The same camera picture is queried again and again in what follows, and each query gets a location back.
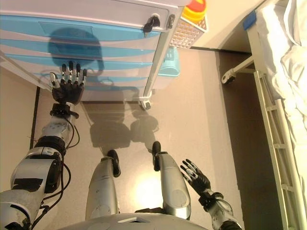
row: drawer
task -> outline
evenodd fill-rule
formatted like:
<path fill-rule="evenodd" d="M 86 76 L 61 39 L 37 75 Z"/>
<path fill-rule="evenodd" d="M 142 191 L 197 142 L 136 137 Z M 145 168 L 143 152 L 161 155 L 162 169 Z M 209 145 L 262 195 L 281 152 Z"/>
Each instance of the drawer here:
<path fill-rule="evenodd" d="M 160 18 L 160 27 L 164 30 L 168 17 L 178 13 L 176 5 L 142 0 L 2 0 L 1 14 L 14 14 L 34 17 L 61 18 L 73 21 L 88 21 L 117 24 L 142 28 L 153 15 Z"/>
<path fill-rule="evenodd" d="M 141 29 L 81 21 L 1 15 L 1 29 L 51 39 L 79 41 L 127 41 L 144 38 Z M 151 31 L 147 37 L 159 36 Z"/>
<path fill-rule="evenodd" d="M 127 41 L 79 41 L 79 40 L 70 40 L 65 41 L 63 39 L 53 39 L 56 43 L 68 43 L 68 44 L 80 44 L 80 45 L 94 45 L 94 46 L 106 46 L 106 47 L 117 47 L 117 48 L 131 48 L 131 49 L 147 49 L 155 50 L 159 41 L 160 36 L 146 37 L 136 40 L 127 40 Z M 35 36 L 29 34 L 22 34 L 13 31 L 1 30 L 0 29 L 0 38 L 2 39 L 13 39 L 21 41 L 38 41 L 38 42 L 49 42 L 49 37 Z"/>
<path fill-rule="evenodd" d="M 155 50 L 93 46 L 68 43 L 47 43 L 0 39 L 0 50 L 8 55 L 49 58 L 82 58 L 123 62 L 152 62 Z"/>
<path fill-rule="evenodd" d="M 85 86 L 82 101 L 138 101 L 143 97 L 144 87 L 97 88 Z"/>
<path fill-rule="evenodd" d="M 151 63 L 136 62 L 117 62 L 85 59 L 67 59 L 57 57 L 32 57 L 22 55 L 6 55 L 17 65 L 29 73 L 49 74 L 55 72 L 61 75 L 60 67 L 63 63 L 68 67 L 71 60 L 76 66 L 81 65 L 82 69 L 87 69 L 88 76 L 100 77 L 130 77 L 130 78 L 147 78 L 151 70 Z"/>
<path fill-rule="evenodd" d="M 37 79 L 43 81 L 46 84 L 50 83 L 50 78 L 48 73 L 32 73 Z M 86 86 L 91 86 L 93 89 L 99 88 L 109 88 L 109 87 L 145 87 L 148 78 L 120 78 L 120 77 L 102 77 L 102 76 L 92 76 L 88 75 L 86 78 Z"/>

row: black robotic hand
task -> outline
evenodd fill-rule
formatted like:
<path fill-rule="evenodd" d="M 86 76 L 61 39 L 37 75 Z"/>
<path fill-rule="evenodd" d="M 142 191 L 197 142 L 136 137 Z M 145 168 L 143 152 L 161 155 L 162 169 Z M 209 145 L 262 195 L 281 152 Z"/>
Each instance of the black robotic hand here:
<path fill-rule="evenodd" d="M 182 172 L 183 177 L 200 196 L 206 189 L 211 189 L 209 179 L 202 174 L 201 170 L 193 162 L 186 159 L 186 161 L 182 161 L 182 163 L 187 166 L 187 168 L 185 168 L 183 165 L 180 166 L 181 169 L 187 174 L 186 175 Z"/>
<path fill-rule="evenodd" d="M 62 79 L 58 80 L 58 77 L 55 73 L 50 73 L 50 80 L 52 83 L 52 96 L 54 100 L 59 102 L 60 104 L 65 104 L 66 102 L 72 103 L 76 105 L 81 100 L 83 91 L 84 91 L 84 83 L 86 78 L 86 69 L 83 70 L 83 78 L 81 83 L 79 84 L 79 76 L 81 66 L 77 64 L 76 66 L 77 75 L 72 83 L 72 71 L 73 71 L 73 63 L 72 61 L 69 62 L 69 79 L 66 82 L 65 80 L 65 72 L 66 72 L 66 65 L 62 65 Z"/>

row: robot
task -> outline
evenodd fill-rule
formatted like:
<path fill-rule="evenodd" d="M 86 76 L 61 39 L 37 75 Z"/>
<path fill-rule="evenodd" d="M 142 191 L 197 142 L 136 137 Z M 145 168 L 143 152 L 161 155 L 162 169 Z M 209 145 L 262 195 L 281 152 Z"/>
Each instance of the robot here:
<path fill-rule="evenodd" d="M 69 62 L 66 81 L 66 65 L 62 65 L 62 78 L 50 73 L 52 96 L 57 103 L 50 112 L 51 120 L 43 128 L 35 147 L 19 163 L 11 177 L 11 189 L 0 194 L 0 228 L 3 230 L 32 230 L 42 217 L 62 198 L 63 171 L 67 150 L 75 134 L 74 121 L 79 115 L 74 107 L 84 91 L 86 69 L 80 79 L 81 66 Z M 173 229 L 204 230 L 189 221 L 190 196 L 185 180 L 200 195 L 199 202 L 212 217 L 214 230 L 241 230 L 233 216 L 231 206 L 223 195 L 211 190 L 209 179 L 189 159 L 182 162 L 180 171 L 174 159 L 164 151 L 158 141 L 153 143 L 153 165 L 161 172 L 163 207 L 138 210 L 120 214 L 114 186 L 114 177 L 120 176 L 118 155 L 110 150 L 98 163 L 89 186 L 85 221 L 63 230 L 159 230 Z M 51 206 L 44 200 L 59 196 Z"/>

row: hospital bed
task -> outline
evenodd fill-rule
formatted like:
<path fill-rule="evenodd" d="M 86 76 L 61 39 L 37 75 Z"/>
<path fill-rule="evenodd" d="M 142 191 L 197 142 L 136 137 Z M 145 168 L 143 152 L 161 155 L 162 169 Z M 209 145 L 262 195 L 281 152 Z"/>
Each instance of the hospital bed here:
<path fill-rule="evenodd" d="M 264 1 L 244 27 L 252 56 L 227 71 L 222 83 L 239 72 L 254 74 L 283 229 L 306 230 L 307 1 Z"/>

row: keyhole lock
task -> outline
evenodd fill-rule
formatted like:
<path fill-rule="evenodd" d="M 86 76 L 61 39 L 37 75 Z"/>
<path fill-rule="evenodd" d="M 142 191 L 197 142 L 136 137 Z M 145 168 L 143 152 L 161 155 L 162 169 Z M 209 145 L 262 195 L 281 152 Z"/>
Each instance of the keyhole lock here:
<path fill-rule="evenodd" d="M 147 34 L 153 30 L 153 27 L 159 27 L 159 26 L 160 26 L 160 20 L 158 16 L 156 15 L 152 16 L 143 27 L 144 37 L 146 37 Z"/>

